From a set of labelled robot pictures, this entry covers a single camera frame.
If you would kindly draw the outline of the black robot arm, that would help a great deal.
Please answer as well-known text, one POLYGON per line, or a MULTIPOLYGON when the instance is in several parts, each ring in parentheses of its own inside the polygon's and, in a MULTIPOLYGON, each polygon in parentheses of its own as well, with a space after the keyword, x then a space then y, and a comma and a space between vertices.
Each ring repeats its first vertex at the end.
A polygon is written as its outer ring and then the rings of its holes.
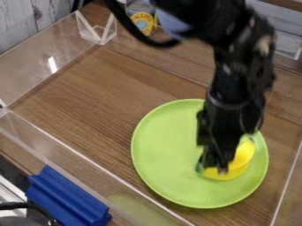
POLYGON ((274 86, 275 29, 246 0, 150 0, 163 28, 178 40, 199 39, 214 50, 215 75, 196 113, 199 171, 228 173, 236 147, 262 124, 274 86))

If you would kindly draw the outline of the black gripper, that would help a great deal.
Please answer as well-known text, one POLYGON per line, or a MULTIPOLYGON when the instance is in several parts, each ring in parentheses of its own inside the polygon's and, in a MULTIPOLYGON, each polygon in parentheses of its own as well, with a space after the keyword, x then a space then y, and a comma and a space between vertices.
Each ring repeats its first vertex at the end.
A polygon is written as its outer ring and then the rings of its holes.
POLYGON ((226 175, 242 136, 254 134, 262 124, 262 103, 250 98, 226 102, 208 91, 204 106, 196 113, 196 144, 204 146, 196 172, 212 167, 219 175, 226 175))

